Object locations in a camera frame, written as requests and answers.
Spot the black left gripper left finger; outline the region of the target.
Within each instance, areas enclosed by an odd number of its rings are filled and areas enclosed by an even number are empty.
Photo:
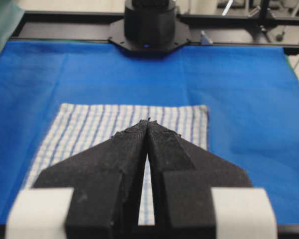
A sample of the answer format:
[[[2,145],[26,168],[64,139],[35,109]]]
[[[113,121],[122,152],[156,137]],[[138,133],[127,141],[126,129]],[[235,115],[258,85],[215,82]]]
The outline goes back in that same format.
[[[43,171],[19,192],[7,239],[118,239],[138,223],[147,121]]]

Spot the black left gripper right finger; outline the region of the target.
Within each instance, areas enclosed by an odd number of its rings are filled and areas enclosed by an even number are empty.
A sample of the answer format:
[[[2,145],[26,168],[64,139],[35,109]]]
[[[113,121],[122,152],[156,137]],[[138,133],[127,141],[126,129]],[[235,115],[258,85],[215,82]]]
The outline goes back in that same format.
[[[148,141],[160,239],[277,238],[268,195],[244,169],[154,121]]]

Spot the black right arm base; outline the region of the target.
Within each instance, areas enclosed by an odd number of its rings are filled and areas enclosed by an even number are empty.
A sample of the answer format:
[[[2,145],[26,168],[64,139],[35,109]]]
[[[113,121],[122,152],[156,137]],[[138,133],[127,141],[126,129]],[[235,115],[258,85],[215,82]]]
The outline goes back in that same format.
[[[127,0],[124,18],[110,24],[108,40],[134,54],[165,55],[191,42],[173,0]]]

